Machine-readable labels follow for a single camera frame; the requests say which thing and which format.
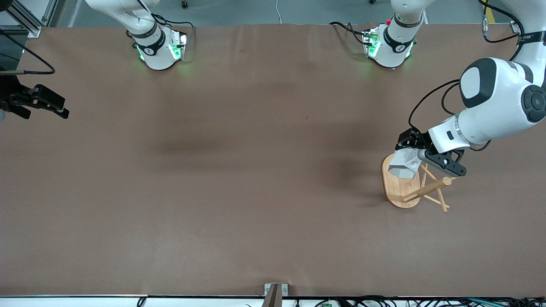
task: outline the gray floor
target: gray floor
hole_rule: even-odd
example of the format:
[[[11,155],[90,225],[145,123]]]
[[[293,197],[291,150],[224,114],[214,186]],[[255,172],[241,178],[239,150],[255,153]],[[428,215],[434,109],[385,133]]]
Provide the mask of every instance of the gray floor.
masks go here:
[[[276,0],[188,0],[183,9],[179,0],[162,0],[151,10],[174,21],[190,21],[196,27],[235,26],[240,24],[279,23],[275,10]],[[498,0],[491,4],[499,5]],[[390,0],[278,0],[283,23],[327,24],[332,21],[384,22],[392,16]],[[121,27],[111,17],[92,10],[85,0],[64,0],[59,8],[58,27]],[[480,23],[482,6],[477,0],[438,0],[426,9],[429,23]],[[495,14],[497,22],[509,20]],[[17,36],[21,42],[26,37]],[[21,50],[0,37],[0,52],[20,58]],[[17,61],[0,55],[0,65],[13,69]]]

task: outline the cable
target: cable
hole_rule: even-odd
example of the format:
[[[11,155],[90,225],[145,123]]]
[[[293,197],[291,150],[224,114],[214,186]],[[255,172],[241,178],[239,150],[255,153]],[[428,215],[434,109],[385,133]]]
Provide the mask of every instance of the cable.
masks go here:
[[[447,93],[449,93],[449,91],[450,91],[452,88],[458,86],[459,84],[460,84],[460,83],[457,82],[457,83],[453,84],[452,86],[448,87],[447,90],[444,92],[444,95],[442,96],[442,109],[443,109],[447,114],[449,114],[449,115],[455,115],[455,113],[451,112],[450,110],[448,110],[448,109],[446,108],[446,101],[445,101],[445,100],[446,100],[446,96],[447,96]]]
[[[192,27],[192,33],[189,35],[188,37],[188,40],[186,41],[186,45],[189,44],[189,42],[192,40],[193,38],[193,35],[195,34],[195,26],[193,25],[193,23],[189,22],[189,21],[183,21],[183,22],[178,22],[178,21],[170,21],[170,20],[167,20],[165,19],[165,17],[161,16],[161,15],[158,15],[158,14],[154,14],[152,13],[152,11],[150,11],[150,9],[144,5],[144,3],[142,3],[141,0],[137,0],[138,3],[140,4],[140,6],[145,9],[148,13],[150,13],[153,17],[153,19],[160,25],[162,26],[173,26],[172,23],[174,24],[177,24],[177,25],[190,25]]]
[[[278,21],[282,24],[281,13],[278,12],[278,0],[277,0],[277,2],[275,3],[275,9],[277,10]]]
[[[329,302],[331,300],[337,302],[340,307],[354,307],[351,303],[349,303],[349,301],[347,301],[346,299],[341,298],[341,297],[333,297],[331,299],[330,298],[325,299],[325,300],[319,302],[318,304],[316,304],[314,307],[319,307],[321,304],[324,304],[324,303]]]
[[[491,144],[491,140],[488,140],[487,143],[485,143],[485,145],[483,145],[482,148],[476,149],[476,148],[470,147],[470,148],[468,148],[468,149],[470,149],[470,150],[472,150],[472,151],[482,151],[482,150],[486,149],[487,146],[489,146],[489,144]]]
[[[136,307],[143,307],[145,302],[146,302],[146,297],[139,298],[138,302],[136,303]]]
[[[362,296],[362,297],[359,297],[358,299],[355,299],[354,307],[357,307],[358,305],[362,305],[364,307],[370,307],[370,306],[366,305],[366,303],[364,303],[364,301],[366,301],[366,300],[370,300],[372,302],[375,302],[375,303],[379,304],[379,307],[397,307],[395,301],[393,301],[389,297],[384,297],[384,296]]]
[[[505,10],[502,10],[502,9],[496,7],[496,6],[493,6],[493,5],[489,4],[489,0],[485,0],[485,1],[483,1],[483,0],[478,0],[478,2],[481,3],[484,7],[488,7],[488,8],[490,8],[490,9],[492,9],[492,10],[498,11],[499,13],[504,14],[504,15],[510,17],[510,18],[519,26],[519,29],[520,29],[520,34],[519,34],[519,35],[525,34],[525,30],[524,30],[524,28],[523,28],[523,24],[521,23],[521,21],[519,21],[519,19],[518,19],[516,16],[510,14],[509,12],[507,12],[507,11],[505,11]],[[516,49],[516,51],[514,52],[514,54],[512,55],[512,57],[510,58],[509,61],[514,60],[514,58],[515,58],[515,57],[519,54],[519,52],[521,51],[521,47],[522,47],[522,46],[523,46],[522,44],[519,44],[519,45],[518,45],[518,48]]]
[[[471,300],[471,301],[473,301],[475,303],[483,303],[485,305],[492,306],[492,307],[505,307],[502,304],[495,303],[495,302],[490,302],[488,300],[484,300],[484,299],[480,299],[480,298],[469,298],[469,300]]]
[[[3,53],[0,53],[0,55],[1,55],[1,56],[5,56],[5,57],[8,57],[8,58],[12,58],[12,59],[14,59],[14,60],[16,60],[16,61],[19,61],[19,59],[18,59],[18,58],[16,58],[16,57],[12,57],[12,56],[10,56],[10,55],[7,55],[7,54],[3,54]]]
[[[455,80],[451,80],[449,82],[446,82],[442,85],[440,85],[439,87],[433,89],[432,91],[430,91],[428,94],[426,94],[423,98],[421,98],[421,100],[415,105],[415,107],[413,108],[413,110],[411,111],[411,113],[409,114],[410,116],[408,117],[408,123],[409,123],[409,126],[412,127],[413,129],[419,131],[419,129],[417,129],[416,126],[414,126],[412,123],[411,123],[411,119],[413,117],[413,114],[415,113],[415,111],[417,110],[417,108],[423,103],[423,101],[425,101],[425,99],[427,99],[430,95],[432,95],[434,92],[436,92],[437,90],[443,88],[444,86],[446,85],[450,85],[452,83],[456,83],[456,82],[459,82],[459,79],[455,79]]]
[[[26,48],[24,45],[22,45],[17,40],[15,40],[13,37],[11,37],[11,35],[5,33],[4,30],[2,30],[2,29],[0,29],[0,34],[7,37],[9,40],[14,42],[17,46],[23,48],[25,51],[27,51],[31,55],[35,56],[37,59],[40,60],[40,62],[44,63],[50,69],[50,71],[48,71],[48,72],[38,72],[38,71],[35,71],[35,70],[23,70],[23,73],[25,73],[27,75],[51,75],[51,74],[55,73],[55,69],[53,68],[53,66],[51,66],[50,63],[47,63],[47,61],[45,61],[42,57],[35,54],[34,51],[30,50],[29,48]]]
[[[366,45],[366,46],[371,46],[372,44],[371,43],[364,43],[362,40],[360,40],[357,36],[357,34],[355,33],[354,29],[353,29],[353,26],[351,25],[351,23],[347,23],[347,26],[351,29],[351,32],[353,33],[354,35],[354,38],[360,43],[360,44],[363,44],[363,45]]]
[[[487,20],[487,7],[484,5],[483,6],[483,20]],[[498,39],[498,40],[490,40],[489,38],[487,38],[487,31],[484,32],[484,35],[483,35],[483,38],[485,39],[486,42],[488,43],[492,43],[492,44],[496,44],[496,43],[500,43],[500,42],[503,42],[505,40],[509,40],[509,39],[512,39],[512,38],[515,38],[515,37],[518,37],[519,34],[514,34],[512,36],[509,36],[509,37],[505,37],[503,39]]]
[[[358,34],[358,35],[362,35],[362,32],[363,32],[363,31],[368,31],[368,30],[370,30],[370,29],[366,29],[366,30],[363,30],[363,31],[358,32],[358,31],[355,31],[355,30],[353,30],[352,28],[349,28],[349,27],[347,27],[346,25],[340,23],[339,21],[332,21],[331,23],[329,23],[329,25],[341,26],[343,29],[345,29],[345,30],[347,30],[347,31],[349,31],[349,32],[353,32],[354,34]]]
[[[498,40],[490,40],[489,38],[487,38],[487,36],[484,36],[483,38],[484,38],[485,41],[488,42],[488,43],[496,44],[496,43],[503,42],[503,41],[505,41],[505,40],[512,39],[512,38],[514,38],[514,37],[518,37],[518,36],[519,36],[519,34],[514,34],[514,35],[512,35],[512,36],[505,37],[505,38],[498,39]]]

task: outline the metal bracket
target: metal bracket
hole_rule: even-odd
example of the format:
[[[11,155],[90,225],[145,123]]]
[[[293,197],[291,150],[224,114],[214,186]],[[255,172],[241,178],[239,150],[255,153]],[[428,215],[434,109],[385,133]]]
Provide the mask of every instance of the metal bracket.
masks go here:
[[[271,288],[272,285],[275,285],[275,284],[278,284],[281,286],[280,290],[281,290],[282,296],[288,296],[288,284],[279,284],[276,282],[272,282],[270,284],[264,284],[264,296],[268,295],[269,289]]]
[[[282,297],[284,296],[284,289],[286,289],[286,293],[288,294],[288,285],[265,284],[264,289],[267,289],[267,295],[264,298],[264,303],[262,304],[262,307],[282,307]]]
[[[518,24],[515,23],[515,21],[513,20],[510,20],[510,28],[512,28],[512,33],[521,34],[521,29],[519,28]]]
[[[38,38],[40,36],[41,27],[44,24],[18,0],[14,0],[6,12],[28,31],[29,38]]]

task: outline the wooden oval base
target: wooden oval base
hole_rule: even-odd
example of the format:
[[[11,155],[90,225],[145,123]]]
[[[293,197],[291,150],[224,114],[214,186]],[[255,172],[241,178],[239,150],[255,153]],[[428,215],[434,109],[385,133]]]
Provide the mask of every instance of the wooden oval base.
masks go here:
[[[419,203],[420,197],[411,200],[407,203],[403,202],[403,198],[408,194],[421,188],[419,181],[419,172],[415,174],[413,179],[398,178],[389,172],[389,163],[393,159],[394,154],[383,160],[381,173],[383,174],[383,186],[385,187],[385,195],[393,205],[398,208],[411,208]]]

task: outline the white cable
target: white cable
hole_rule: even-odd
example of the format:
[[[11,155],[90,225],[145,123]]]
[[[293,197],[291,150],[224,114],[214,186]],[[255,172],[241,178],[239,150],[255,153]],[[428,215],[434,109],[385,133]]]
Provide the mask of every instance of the white cable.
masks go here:
[[[278,0],[277,0],[277,3],[275,3],[275,9],[277,10],[278,21],[282,24],[281,13],[278,12]]]

